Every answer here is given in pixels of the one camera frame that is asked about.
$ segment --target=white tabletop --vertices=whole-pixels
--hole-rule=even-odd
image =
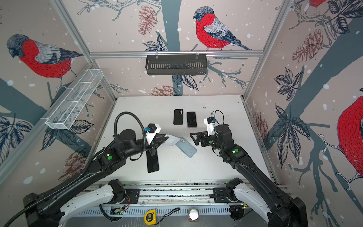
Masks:
[[[183,125],[174,125],[175,109],[184,110]],[[210,146],[196,146],[190,138],[190,133],[206,131],[204,119],[211,116],[211,112],[220,110],[224,113],[225,123],[229,124],[234,142],[243,147],[256,165],[269,177],[264,159],[252,131],[245,108],[240,96],[163,96],[163,97],[119,97],[111,117],[107,123],[97,151],[107,146],[114,134],[114,121],[116,116],[128,111],[134,113],[143,126],[149,123],[158,123],[160,133],[184,137],[197,148],[197,153],[187,157],[179,148],[161,145],[158,148],[160,170],[147,172],[146,154],[137,161],[127,159],[126,165],[116,170],[102,181],[119,179],[124,182],[139,183],[187,183],[187,182],[220,182],[238,177],[245,179],[229,164],[217,157]],[[197,128],[187,127],[187,112],[195,112]],[[222,123],[222,115],[217,112],[216,119]],[[118,133],[124,129],[133,129],[136,139],[142,137],[142,131],[136,120],[130,115],[123,115],[118,121]]]

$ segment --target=bird head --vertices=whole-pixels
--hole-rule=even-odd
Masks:
[[[197,19],[197,21],[200,22],[203,19],[203,17],[209,13],[214,13],[212,8],[209,6],[203,6],[195,11],[193,18]]]
[[[23,44],[29,40],[28,36],[22,34],[13,35],[8,39],[7,46],[12,57],[24,57]]]

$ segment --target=white snow spot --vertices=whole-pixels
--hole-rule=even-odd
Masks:
[[[26,179],[23,181],[23,184],[28,185],[28,184],[30,184],[30,183],[32,182],[32,180],[33,180],[33,177],[28,177],[28,178],[26,178]]]
[[[330,218],[330,215],[328,215],[325,211],[323,211],[323,215],[327,218]]]
[[[310,4],[307,4],[307,5],[305,6],[305,8],[304,8],[304,11],[305,11],[305,12],[307,11],[307,9],[309,9],[309,6],[310,6]]]

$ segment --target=tape measure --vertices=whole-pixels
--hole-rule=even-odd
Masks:
[[[148,226],[156,224],[155,213],[156,213],[156,210],[149,210],[148,212],[146,212],[145,218],[144,218],[145,224],[147,224]]]

